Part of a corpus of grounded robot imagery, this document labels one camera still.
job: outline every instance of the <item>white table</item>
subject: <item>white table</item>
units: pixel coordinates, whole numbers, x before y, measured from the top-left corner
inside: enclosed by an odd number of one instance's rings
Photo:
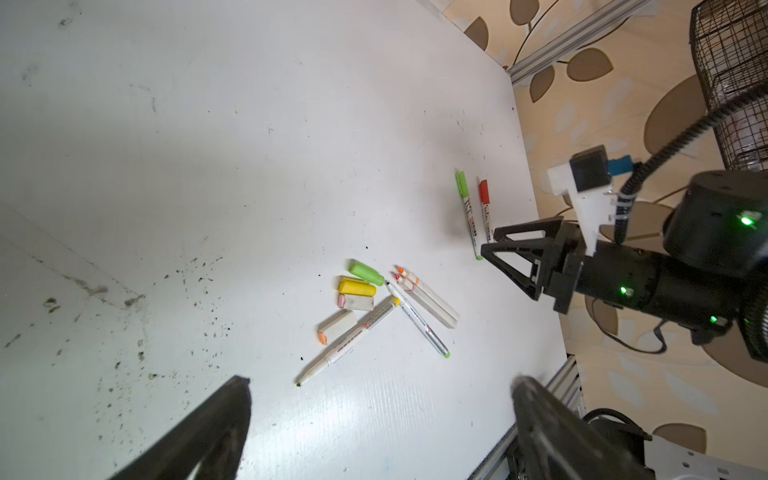
[[[454,180],[537,217],[510,82],[419,3],[10,0],[0,45],[0,478],[107,477],[233,374],[242,478],[465,478],[563,363]],[[298,389],[349,258],[446,298],[451,358],[398,311]]]

